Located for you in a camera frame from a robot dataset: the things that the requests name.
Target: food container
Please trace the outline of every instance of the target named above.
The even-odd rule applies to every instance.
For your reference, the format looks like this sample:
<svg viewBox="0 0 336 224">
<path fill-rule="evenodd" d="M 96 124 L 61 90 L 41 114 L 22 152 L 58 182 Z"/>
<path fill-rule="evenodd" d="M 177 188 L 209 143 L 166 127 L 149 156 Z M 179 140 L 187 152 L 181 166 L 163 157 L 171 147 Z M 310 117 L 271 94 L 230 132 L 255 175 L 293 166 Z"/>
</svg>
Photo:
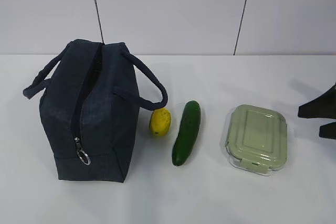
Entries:
<svg viewBox="0 0 336 224">
<path fill-rule="evenodd" d="M 240 105 L 231 115 L 226 150 L 230 163 L 261 175 L 270 175 L 287 161 L 287 124 L 280 113 Z"/>
</svg>

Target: zipper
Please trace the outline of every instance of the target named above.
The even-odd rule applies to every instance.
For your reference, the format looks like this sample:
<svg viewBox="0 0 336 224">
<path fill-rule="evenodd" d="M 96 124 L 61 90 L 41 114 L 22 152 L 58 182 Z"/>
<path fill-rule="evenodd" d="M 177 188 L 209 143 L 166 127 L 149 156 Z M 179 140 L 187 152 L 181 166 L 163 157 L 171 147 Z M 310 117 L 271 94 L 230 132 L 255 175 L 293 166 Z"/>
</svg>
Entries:
<svg viewBox="0 0 336 224">
<path fill-rule="evenodd" d="M 73 134 L 73 139 L 75 142 L 76 153 L 79 159 L 85 164 L 90 165 L 91 159 L 89 155 L 84 151 L 81 142 L 81 132 L 80 132 L 80 117 L 82 112 L 82 107 L 85 99 L 88 97 L 93 87 L 95 86 L 99 74 L 102 68 L 102 55 L 101 55 L 101 46 L 97 49 L 96 55 L 93 59 L 94 63 L 90 67 L 88 74 L 86 75 L 82 88 L 79 92 L 79 97 L 75 106 L 75 111 L 71 120 L 71 131 Z"/>
</svg>

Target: lunch bag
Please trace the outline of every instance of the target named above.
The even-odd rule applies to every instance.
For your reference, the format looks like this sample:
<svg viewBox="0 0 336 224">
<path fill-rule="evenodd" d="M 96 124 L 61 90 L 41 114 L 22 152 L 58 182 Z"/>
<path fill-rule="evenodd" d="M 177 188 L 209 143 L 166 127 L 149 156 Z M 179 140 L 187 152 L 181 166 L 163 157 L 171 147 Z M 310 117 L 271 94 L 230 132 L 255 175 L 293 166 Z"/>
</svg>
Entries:
<svg viewBox="0 0 336 224">
<path fill-rule="evenodd" d="M 59 62 L 50 79 L 47 75 Z M 139 96 L 134 66 L 161 91 L 162 101 Z M 123 182 L 135 141 L 139 107 L 167 104 L 165 88 L 124 43 L 76 39 L 51 60 L 23 91 L 40 100 L 41 122 L 61 180 Z"/>
</svg>

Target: green cucumber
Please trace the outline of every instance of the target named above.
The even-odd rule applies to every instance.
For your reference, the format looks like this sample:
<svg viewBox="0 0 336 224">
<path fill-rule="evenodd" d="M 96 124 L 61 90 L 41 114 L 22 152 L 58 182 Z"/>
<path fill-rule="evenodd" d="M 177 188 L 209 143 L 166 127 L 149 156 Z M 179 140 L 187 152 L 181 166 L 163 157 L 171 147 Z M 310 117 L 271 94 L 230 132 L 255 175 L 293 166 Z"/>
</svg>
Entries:
<svg viewBox="0 0 336 224">
<path fill-rule="evenodd" d="M 188 102 L 183 110 L 180 130 L 173 147 L 173 165 L 180 166 L 190 156 L 197 139 L 201 123 L 201 108 L 198 102 Z"/>
</svg>

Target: lemon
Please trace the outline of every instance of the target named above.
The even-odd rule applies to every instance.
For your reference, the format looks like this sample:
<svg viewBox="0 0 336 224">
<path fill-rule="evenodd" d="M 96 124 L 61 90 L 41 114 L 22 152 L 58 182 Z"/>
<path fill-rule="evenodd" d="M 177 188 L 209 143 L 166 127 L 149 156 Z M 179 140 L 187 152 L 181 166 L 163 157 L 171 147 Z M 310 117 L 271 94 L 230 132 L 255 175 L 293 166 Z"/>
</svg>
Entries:
<svg viewBox="0 0 336 224">
<path fill-rule="evenodd" d="M 150 121 L 150 130 L 155 136 L 164 136 L 167 134 L 171 122 L 169 110 L 162 108 L 154 110 Z"/>
</svg>

